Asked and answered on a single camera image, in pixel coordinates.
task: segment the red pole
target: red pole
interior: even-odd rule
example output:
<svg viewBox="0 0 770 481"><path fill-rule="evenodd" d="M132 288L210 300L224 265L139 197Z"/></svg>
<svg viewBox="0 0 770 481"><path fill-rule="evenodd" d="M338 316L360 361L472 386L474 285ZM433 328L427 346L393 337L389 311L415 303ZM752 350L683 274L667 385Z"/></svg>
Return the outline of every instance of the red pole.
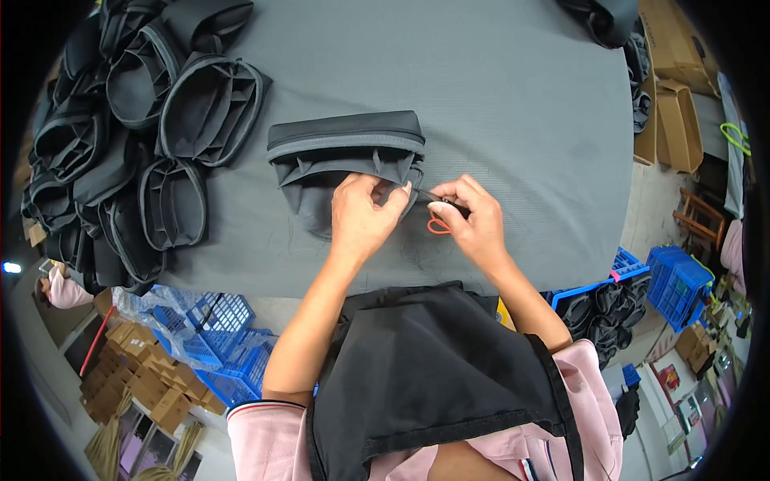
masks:
<svg viewBox="0 0 770 481"><path fill-rule="evenodd" d="M115 310L115 306L109 308L109 311L107 311L107 315L104 316L104 320L102 321L102 327L99 328L99 332L96 333L96 337L94 338L94 342L91 343L91 349L89 349L89 353L85 356L85 361L83 361L83 366L80 368L80 377L83 377L83 373L85 372L85 367L89 364L89 360L91 359L91 355L94 352L94 348L96 347L96 342L99 341L99 336L102 335L102 331L104 330L104 326L107 325L107 319L112 315L112 311Z"/></svg>

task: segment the gray table mat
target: gray table mat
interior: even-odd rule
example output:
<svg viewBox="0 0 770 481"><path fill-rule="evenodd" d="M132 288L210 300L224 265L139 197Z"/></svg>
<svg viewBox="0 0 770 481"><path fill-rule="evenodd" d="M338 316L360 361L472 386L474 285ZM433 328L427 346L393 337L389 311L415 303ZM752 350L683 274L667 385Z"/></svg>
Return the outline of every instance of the gray table mat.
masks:
<svg viewBox="0 0 770 481"><path fill-rule="evenodd" d="M175 250L159 283L302 297L329 245L290 214L266 160L267 129L334 115L417 112L423 188L467 172L504 210L509 252L541 290L606 279L631 181L622 49L595 45L553 0L274 0L228 51L275 83L233 164L208 180L209 238ZM350 293L460 279L494 294L424 202Z"/></svg>

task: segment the black apron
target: black apron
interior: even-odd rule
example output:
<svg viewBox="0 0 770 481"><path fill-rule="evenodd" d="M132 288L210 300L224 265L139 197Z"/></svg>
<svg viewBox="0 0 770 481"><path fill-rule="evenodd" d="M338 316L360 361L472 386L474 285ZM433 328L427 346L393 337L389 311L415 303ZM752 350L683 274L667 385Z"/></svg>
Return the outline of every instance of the black apron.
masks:
<svg viewBox="0 0 770 481"><path fill-rule="evenodd" d="M498 323L496 306L459 282L348 298L307 410L314 481L366 481L376 456L528 423L565 438L582 481L556 363L540 338Z"/></svg>

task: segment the curtain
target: curtain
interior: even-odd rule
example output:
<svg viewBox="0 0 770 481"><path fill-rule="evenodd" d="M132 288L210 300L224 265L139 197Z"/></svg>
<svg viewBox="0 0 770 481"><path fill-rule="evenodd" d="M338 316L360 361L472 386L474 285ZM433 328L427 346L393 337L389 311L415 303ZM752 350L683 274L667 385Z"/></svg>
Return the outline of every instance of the curtain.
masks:
<svg viewBox="0 0 770 481"><path fill-rule="evenodd" d="M182 440L179 441L179 447L174 454L172 467L153 466L147 468L141 473L131 478L131 481L176 481L182 470L187 466L190 458L193 457L195 448L203 434L203 424L195 421L192 426L185 428L182 433Z"/></svg>
<svg viewBox="0 0 770 481"><path fill-rule="evenodd" d="M131 406L131 391L123 390L115 414L106 424L102 424L83 450L97 477L101 481L116 481L118 479L118 452L120 448L120 418Z"/></svg>

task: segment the wooden chair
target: wooden chair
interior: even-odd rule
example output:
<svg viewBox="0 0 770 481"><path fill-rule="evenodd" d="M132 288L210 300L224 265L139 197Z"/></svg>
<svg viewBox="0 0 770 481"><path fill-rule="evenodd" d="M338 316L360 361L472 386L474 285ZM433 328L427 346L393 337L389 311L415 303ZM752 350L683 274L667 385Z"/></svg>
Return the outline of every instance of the wooden chair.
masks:
<svg viewBox="0 0 770 481"><path fill-rule="evenodd" d="M687 189L679 189L679 192L685 196L685 207L682 209L682 213L674 211L674 218L678 219L680 225L689 229L693 234L699 235L708 242L713 242L719 250L722 236L725 234L725 217L717 209ZM701 224L700 221L703 220L703 217L708 218L707 225Z"/></svg>

